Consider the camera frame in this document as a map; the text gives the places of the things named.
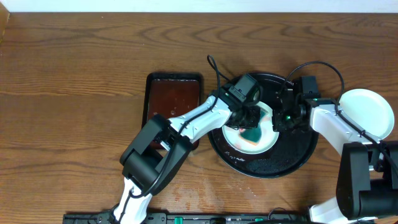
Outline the green yellow sponge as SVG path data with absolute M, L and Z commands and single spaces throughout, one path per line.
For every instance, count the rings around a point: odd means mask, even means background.
M 262 136 L 262 129 L 261 129 L 261 122 L 263 117 L 265 117 L 267 113 L 265 111 L 261 111 L 260 113 L 260 120 L 259 124 L 256 128 L 253 129 L 241 129 L 239 133 L 239 137 L 250 144 L 256 145 L 261 140 Z

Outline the mint plate small red stain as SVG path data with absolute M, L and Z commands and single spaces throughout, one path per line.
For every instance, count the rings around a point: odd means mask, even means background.
M 277 141 L 279 132 L 274 132 L 272 128 L 272 109 L 263 102 L 257 104 L 261 111 L 267 114 L 261 122 L 262 136 L 258 144 L 253 145 L 239 137 L 240 129 L 233 129 L 227 126 L 222 127 L 223 136 L 226 142 L 235 150 L 244 154 L 260 154 L 268 151 Z

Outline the mint plate long red stain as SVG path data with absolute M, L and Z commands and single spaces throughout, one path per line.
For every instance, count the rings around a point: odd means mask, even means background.
M 343 111 L 367 132 L 385 139 L 394 128 L 395 117 L 390 104 L 378 93 L 353 89 L 340 99 Z

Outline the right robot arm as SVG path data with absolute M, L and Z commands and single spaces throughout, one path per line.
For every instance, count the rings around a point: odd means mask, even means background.
M 397 142 L 383 141 L 355 123 L 333 98 L 281 90 L 272 112 L 276 132 L 311 130 L 341 156 L 335 197 L 313 205 L 314 223 L 354 223 L 397 215 Z

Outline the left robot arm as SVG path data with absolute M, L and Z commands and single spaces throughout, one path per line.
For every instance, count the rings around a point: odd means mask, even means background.
M 123 152 L 124 190 L 113 210 L 115 223 L 142 223 L 153 196 L 175 177 L 202 136 L 224 125 L 255 128 L 259 123 L 260 97 L 235 97 L 216 91 L 195 109 L 166 119 L 157 114 L 139 131 Z

